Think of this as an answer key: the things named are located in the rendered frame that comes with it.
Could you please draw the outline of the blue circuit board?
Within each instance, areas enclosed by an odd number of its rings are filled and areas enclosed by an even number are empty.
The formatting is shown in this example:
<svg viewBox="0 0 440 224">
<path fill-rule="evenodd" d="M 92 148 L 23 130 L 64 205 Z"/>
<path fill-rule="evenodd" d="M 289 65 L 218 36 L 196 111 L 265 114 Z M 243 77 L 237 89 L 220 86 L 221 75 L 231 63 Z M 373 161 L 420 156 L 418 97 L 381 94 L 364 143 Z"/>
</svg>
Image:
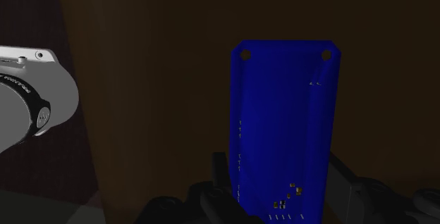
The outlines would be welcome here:
<svg viewBox="0 0 440 224">
<path fill-rule="evenodd" d="M 264 224 L 322 224 L 341 52 L 244 40 L 231 52 L 233 197 Z"/>
</svg>

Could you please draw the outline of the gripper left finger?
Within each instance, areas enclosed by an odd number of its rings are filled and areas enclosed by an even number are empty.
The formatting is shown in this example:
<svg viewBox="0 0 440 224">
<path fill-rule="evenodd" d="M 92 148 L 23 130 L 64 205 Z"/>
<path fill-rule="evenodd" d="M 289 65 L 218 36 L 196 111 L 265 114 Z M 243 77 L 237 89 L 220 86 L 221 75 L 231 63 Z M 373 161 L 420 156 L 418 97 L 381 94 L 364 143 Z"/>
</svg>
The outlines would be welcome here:
<svg viewBox="0 0 440 224">
<path fill-rule="evenodd" d="M 245 212 L 231 190 L 227 156 L 214 152 L 211 181 L 191 185 L 185 201 L 166 196 L 151 199 L 134 224 L 264 224 Z"/>
</svg>

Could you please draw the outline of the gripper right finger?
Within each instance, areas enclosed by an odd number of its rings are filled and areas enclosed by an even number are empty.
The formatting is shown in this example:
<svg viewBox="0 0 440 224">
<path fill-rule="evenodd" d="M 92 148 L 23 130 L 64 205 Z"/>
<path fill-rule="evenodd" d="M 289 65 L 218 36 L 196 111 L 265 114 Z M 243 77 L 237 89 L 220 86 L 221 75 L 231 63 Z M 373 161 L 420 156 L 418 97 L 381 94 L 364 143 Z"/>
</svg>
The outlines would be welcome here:
<svg viewBox="0 0 440 224">
<path fill-rule="evenodd" d="M 342 224 L 440 224 L 440 189 L 404 197 L 379 180 L 356 176 L 334 154 L 325 201 Z"/>
</svg>

